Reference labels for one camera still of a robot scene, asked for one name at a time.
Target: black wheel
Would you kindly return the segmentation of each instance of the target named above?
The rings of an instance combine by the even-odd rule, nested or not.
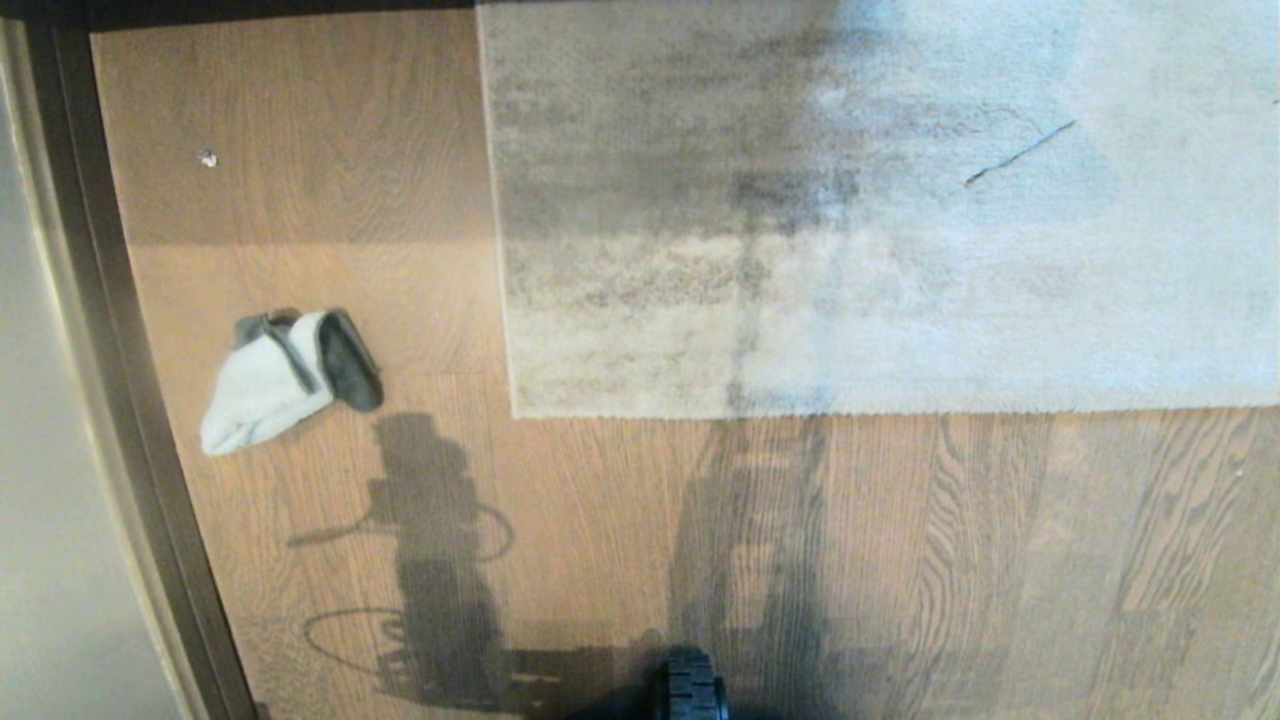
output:
[[[698,650],[672,653],[654,688],[654,720],[728,720],[724,682]]]

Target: carpet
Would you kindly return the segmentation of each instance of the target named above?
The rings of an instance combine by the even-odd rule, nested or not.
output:
[[[479,6],[517,416],[1277,401],[1276,6]]]

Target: white rug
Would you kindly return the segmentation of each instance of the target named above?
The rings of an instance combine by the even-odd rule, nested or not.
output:
[[[518,416],[1277,401],[1272,0],[479,12]]]

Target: wall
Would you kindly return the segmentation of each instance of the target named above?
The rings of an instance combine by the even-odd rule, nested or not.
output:
[[[0,95],[0,717],[182,717],[23,192]]]

